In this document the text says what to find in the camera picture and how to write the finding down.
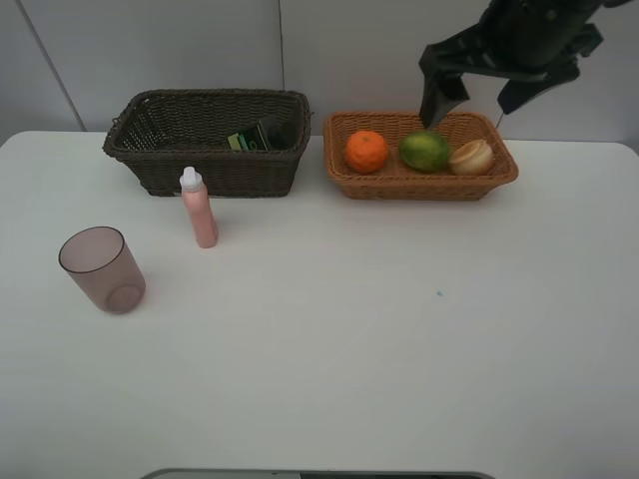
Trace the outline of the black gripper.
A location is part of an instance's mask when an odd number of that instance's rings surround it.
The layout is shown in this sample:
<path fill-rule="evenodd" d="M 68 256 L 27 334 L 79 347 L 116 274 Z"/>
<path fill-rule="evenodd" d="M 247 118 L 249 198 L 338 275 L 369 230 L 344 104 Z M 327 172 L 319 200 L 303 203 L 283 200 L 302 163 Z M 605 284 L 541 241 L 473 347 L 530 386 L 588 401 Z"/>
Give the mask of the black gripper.
<path fill-rule="evenodd" d="M 579 77 L 578 59 L 602 43 L 590 22 L 601 1 L 492 1 L 474 25 L 426 46 L 419 116 L 436 127 L 469 100 L 466 73 L 508 79 L 497 101 L 510 115 Z"/>

